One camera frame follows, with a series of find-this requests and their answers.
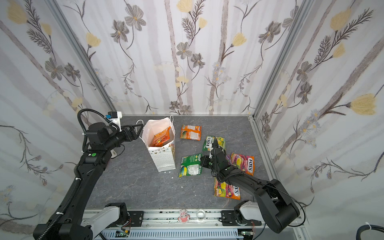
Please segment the white cartoon paper bag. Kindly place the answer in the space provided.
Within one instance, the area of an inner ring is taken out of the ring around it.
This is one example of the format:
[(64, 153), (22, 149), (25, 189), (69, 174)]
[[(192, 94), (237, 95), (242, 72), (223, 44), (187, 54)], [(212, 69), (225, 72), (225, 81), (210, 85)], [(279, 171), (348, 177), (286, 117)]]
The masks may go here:
[[(154, 136), (166, 128), (171, 127), (171, 139), (163, 147), (156, 148), (151, 147), (152, 140)], [(143, 133), (140, 136), (140, 139), (145, 144), (157, 170), (159, 172), (165, 172), (176, 169), (175, 163), (175, 138), (176, 131), (174, 127), (174, 116), (160, 119), (160, 120), (148, 120), (144, 124)]]

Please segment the orange corn snack bag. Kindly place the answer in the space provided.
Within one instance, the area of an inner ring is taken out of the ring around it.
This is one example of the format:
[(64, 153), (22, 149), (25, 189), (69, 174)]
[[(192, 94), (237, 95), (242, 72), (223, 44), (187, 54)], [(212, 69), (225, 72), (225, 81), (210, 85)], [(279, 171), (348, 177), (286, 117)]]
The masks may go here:
[(162, 132), (156, 134), (153, 139), (162, 138), (164, 140), (164, 145), (166, 145), (171, 139), (171, 133), (170, 133), (171, 129), (172, 129), (171, 127), (166, 128)]

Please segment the yellow orange snack bag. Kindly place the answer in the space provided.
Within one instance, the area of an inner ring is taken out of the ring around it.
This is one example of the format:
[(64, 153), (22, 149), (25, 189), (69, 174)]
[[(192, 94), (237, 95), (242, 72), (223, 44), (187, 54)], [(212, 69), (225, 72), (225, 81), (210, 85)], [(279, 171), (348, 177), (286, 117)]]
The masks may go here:
[(164, 145), (164, 140), (162, 138), (153, 139), (151, 147), (162, 147)]

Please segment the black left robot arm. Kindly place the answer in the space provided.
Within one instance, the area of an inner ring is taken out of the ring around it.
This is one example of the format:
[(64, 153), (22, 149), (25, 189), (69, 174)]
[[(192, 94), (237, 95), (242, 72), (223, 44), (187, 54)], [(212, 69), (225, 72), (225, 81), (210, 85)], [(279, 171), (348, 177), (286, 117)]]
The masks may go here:
[(56, 212), (45, 224), (36, 226), (36, 240), (92, 240), (105, 228), (126, 226), (132, 222), (125, 203), (107, 204), (89, 223), (83, 214), (91, 193), (106, 170), (112, 152), (124, 142), (137, 140), (143, 123), (121, 125), (117, 112), (103, 115), (93, 109), (82, 109), (77, 119), (83, 130), (83, 154), (74, 168), (75, 179)]

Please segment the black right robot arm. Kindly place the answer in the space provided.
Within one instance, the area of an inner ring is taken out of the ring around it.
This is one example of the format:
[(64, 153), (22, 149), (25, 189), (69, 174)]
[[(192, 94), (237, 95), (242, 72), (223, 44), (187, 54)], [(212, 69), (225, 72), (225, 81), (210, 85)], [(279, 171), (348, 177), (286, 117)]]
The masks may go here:
[(203, 147), (201, 167), (211, 171), (217, 186), (225, 184), (222, 194), (231, 196), (230, 190), (240, 188), (252, 196), (251, 201), (244, 200), (233, 210), (222, 211), (220, 222), (224, 226), (246, 226), (250, 223), (263, 222), (273, 232), (279, 234), (286, 227), (293, 227), (293, 221), (307, 216), (303, 206), (288, 194), (282, 183), (276, 179), (256, 178), (226, 159), (226, 150), (212, 137)]

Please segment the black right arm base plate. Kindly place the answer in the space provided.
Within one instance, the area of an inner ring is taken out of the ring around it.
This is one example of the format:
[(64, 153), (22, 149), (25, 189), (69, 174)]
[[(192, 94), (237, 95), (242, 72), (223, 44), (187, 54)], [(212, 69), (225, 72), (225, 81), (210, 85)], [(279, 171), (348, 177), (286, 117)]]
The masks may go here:
[(229, 226), (242, 226), (242, 227), (252, 227), (252, 226), (261, 226), (261, 221), (252, 221), (252, 220), (246, 220), (240, 211), (238, 210), (222, 210), (221, 211), (221, 217), (219, 218), (219, 221), (223, 224), (225, 227)]

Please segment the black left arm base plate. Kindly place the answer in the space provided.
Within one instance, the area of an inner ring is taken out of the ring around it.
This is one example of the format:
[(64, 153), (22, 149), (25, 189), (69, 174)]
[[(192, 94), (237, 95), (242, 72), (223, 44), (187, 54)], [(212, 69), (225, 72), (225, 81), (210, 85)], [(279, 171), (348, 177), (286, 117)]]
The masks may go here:
[(144, 219), (144, 211), (128, 211), (129, 227), (141, 227)]

